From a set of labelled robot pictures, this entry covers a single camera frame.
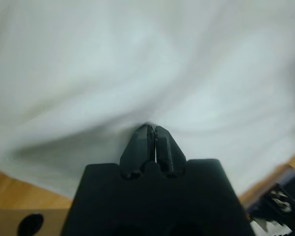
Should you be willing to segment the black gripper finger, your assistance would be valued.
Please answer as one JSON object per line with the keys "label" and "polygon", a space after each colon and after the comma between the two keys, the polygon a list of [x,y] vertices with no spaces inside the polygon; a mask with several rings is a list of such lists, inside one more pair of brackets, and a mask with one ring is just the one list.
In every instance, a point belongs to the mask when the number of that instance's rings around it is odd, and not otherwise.
{"label": "black gripper finger", "polygon": [[144,124],[135,130],[120,158],[122,177],[141,177],[150,161],[155,161],[155,132],[151,125]]}
{"label": "black gripper finger", "polygon": [[168,130],[155,127],[156,162],[166,177],[185,174],[186,157]]}

